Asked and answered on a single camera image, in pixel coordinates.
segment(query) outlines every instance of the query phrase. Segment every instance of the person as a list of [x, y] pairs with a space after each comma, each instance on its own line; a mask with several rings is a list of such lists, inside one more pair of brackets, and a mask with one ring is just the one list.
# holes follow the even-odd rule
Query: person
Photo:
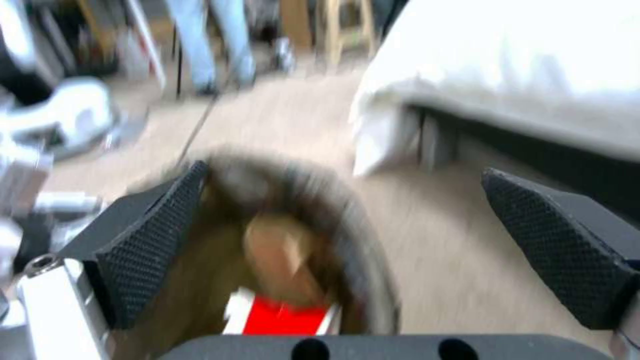
[[[182, 50], [191, 66], [191, 80], [200, 95], [216, 95], [216, 62], [205, 28], [203, 0], [165, 0], [175, 22]], [[229, 54], [229, 66], [241, 88], [255, 81], [243, 0], [209, 0]]]

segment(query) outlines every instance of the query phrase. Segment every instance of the red object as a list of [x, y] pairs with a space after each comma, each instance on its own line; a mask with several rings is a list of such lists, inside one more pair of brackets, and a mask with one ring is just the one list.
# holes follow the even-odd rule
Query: red object
[[243, 335], [315, 335], [327, 309], [296, 310], [256, 297]]

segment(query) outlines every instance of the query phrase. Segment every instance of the bolt hole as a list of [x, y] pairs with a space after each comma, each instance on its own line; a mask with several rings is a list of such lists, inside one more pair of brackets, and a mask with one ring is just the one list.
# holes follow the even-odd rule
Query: bolt hole
[[50, 256], [42, 256], [39, 259], [35, 259], [31, 266], [35, 269], [41, 269], [53, 262], [53, 258]]
[[329, 360], [329, 348], [318, 339], [305, 339], [293, 347], [291, 360]]
[[471, 345], [459, 339], [446, 339], [438, 346], [441, 360], [478, 360], [478, 355]]

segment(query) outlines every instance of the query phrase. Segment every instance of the cable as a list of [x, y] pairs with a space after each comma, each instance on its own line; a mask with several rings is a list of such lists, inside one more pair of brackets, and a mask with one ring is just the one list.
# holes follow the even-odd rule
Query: cable
[[[227, 76], [224, 84], [222, 84], [222, 86], [220, 87], [221, 90], [224, 90], [229, 86], [229, 83], [230, 83], [232, 75], [236, 73], [237, 68], [240, 66], [240, 61], [242, 61], [244, 56], [247, 55], [247, 53], [250, 53], [250, 51], [251, 51], [251, 45], [248, 45], [243, 49], [241, 55], [237, 57], [235, 62], [229, 68], [228, 76]], [[187, 142], [182, 147], [182, 151], [180, 152], [180, 156], [178, 157], [178, 161], [176, 162], [175, 167], [180, 167], [182, 165], [182, 163], [184, 162], [184, 160], [185, 160], [185, 158], [187, 156], [187, 153], [189, 152], [189, 149], [191, 148], [191, 144], [193, 144], [193, 140], [195, 140], [195, 138], [198, 135], [198, 133], [200, 133], [200, 130], [202, 129], [202, 126], [204, 126], [204, 123], [207, 122], [207, 119], [209, 118], [209, 115], [211, 114], [211, 111], [213, 110], [215, 104], [218, 102], [218, 99], [223, 94], [224, 93], [221, 92], [220, 94], [214, 95], [211, 98], [211, 100], [209, 101], [209, 103], [207, 104], [206, 109], [204, 110], [204, 112], [200, 116], [200, 120], [198, 120], [198, 122], [196, 123], [196, 126], [191, 131], [191, 134], [189, 134], [189, 138], [187, 139]]]

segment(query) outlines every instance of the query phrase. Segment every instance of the white bedsheet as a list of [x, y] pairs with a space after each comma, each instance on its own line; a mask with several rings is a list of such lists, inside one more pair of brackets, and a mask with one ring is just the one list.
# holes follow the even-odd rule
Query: white bedsheet
[[353, 101], [356, 175], [406, 151], [407, 103], [640, 162], [640, 1], [412, 0]]

